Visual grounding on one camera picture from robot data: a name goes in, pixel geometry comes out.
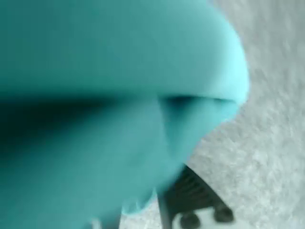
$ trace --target teal garment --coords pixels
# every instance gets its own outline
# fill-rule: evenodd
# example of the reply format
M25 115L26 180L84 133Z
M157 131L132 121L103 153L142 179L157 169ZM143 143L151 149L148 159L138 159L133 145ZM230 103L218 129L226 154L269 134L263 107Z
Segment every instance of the teal garment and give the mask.
M163 190L249 88L204 0L3 0L0 33L1 229L81 229Z

